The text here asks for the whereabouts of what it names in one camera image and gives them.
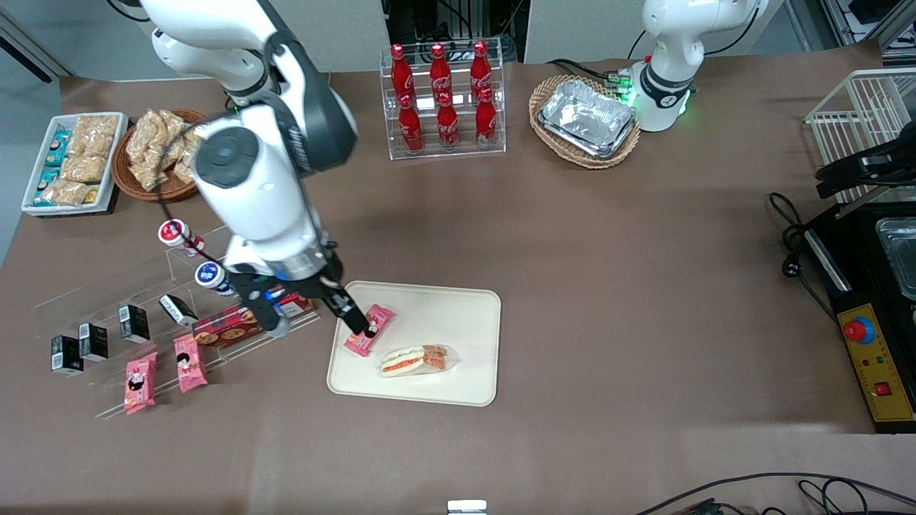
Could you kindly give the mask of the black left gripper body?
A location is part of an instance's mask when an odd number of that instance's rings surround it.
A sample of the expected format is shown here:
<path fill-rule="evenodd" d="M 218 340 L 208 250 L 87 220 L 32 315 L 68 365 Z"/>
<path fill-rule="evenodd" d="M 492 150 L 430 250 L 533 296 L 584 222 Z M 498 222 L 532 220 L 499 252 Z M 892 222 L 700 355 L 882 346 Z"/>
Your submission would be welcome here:
<path fill-rule="evenodd" d="M 861 180 L 868 185 L 913 185 L 915 179 L 915 140 L 900 136 L 893 141 L 867 149 L 858 157 Z"/>

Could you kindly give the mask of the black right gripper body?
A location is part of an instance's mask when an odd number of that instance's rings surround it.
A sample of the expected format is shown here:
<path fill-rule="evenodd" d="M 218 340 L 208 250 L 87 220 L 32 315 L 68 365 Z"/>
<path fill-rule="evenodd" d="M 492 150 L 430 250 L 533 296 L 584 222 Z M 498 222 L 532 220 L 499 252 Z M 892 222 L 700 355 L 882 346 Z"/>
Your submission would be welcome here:
<path fill-rule="evenodd" d="M 308 299 L 346 303 L 346 290 L 340 284 L 344 273 L 340 260 L 330 260 L 318 273 L 303 280 L 263 275 L 255 273 L 252 266 L 243 265 L 242 267 L 241 273 L 229 271 L 229 281 L 236 292 L 244 298 L 247 298 L 252 291 L 260 291 L 264 298 L 268 297 L 268 291 L 272 293 L 284 291 L 287 294 L 295 293 Z"/>

